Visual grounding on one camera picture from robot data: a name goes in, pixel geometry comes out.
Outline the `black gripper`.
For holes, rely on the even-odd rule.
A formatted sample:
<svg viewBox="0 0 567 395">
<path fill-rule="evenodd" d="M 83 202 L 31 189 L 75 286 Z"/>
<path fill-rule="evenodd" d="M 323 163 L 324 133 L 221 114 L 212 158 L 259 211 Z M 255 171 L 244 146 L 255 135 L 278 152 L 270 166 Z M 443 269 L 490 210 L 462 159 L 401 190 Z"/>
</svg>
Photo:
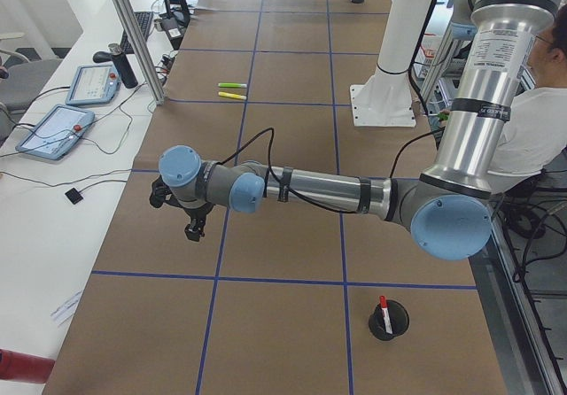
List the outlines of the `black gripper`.
<svg viewBox="0 0 567 395">
<path fill-rule="evenodd" d="M 182 209 L 190 217 L 190 222 L 184 229 L 189 240 L 199 240 L 205 235 L 207 215 L 214 209 L 214 204 L 204 200 L 182 201 Z"/>
</svg>

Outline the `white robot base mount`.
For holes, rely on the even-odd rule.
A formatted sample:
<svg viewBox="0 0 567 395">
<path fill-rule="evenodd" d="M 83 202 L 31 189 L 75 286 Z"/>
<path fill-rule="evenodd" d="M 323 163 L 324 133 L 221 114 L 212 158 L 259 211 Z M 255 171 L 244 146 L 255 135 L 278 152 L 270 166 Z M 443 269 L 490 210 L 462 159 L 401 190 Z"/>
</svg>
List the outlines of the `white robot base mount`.
<svg viewBox="0 0 567 395">
<path fill-rule="evenodd" d="M 416 118 L 408 81 L 429 8 L 436 0 L 392 0 L 376 71 L 350 87 L 356 127 L 412 128 Z"/>
</svg>

